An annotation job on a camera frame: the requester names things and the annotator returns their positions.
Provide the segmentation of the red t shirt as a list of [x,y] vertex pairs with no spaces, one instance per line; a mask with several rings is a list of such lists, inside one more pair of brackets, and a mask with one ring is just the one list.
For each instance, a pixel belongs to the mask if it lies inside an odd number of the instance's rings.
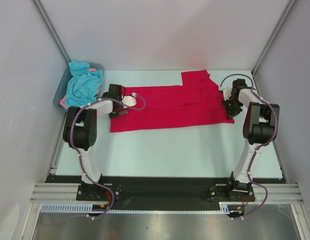
[[127,87],[136,93],[137,110],[111,119],[112,133],[137,130],[233,124],[222,103],[223,94],[206,70],[181,73],[182,85]]

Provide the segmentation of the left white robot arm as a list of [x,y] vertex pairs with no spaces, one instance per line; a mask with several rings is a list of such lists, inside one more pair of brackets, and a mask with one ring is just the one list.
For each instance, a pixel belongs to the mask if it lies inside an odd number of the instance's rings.
[[106,115],[115,118],[128,113],[123,105],[125,91],[125,87],[111,84],[108,91],[95,102],[84,107],[72,106],[67,111],[63,140],[77,154],[82,171],[81,181],[90,184],[87,193],[95,200],[104,196],[105,187],[97,183],[102,174],[97,166],[97,161],[90,159],[89,148],[97,140],[97,120],[99,118]]

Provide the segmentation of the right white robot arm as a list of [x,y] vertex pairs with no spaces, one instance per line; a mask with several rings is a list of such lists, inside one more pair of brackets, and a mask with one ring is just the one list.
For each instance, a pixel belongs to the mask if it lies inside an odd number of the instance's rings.
[[261,153],[277,136],[280,107],[265,101],[244,79],[233,81],[231,88],[219,87],[219,91],[223,94],[222,103],[229,119],[239,115],[243,107],[247,109],[242,130],[245,145],[225,188],[226,196],[236,201],[250,189]]

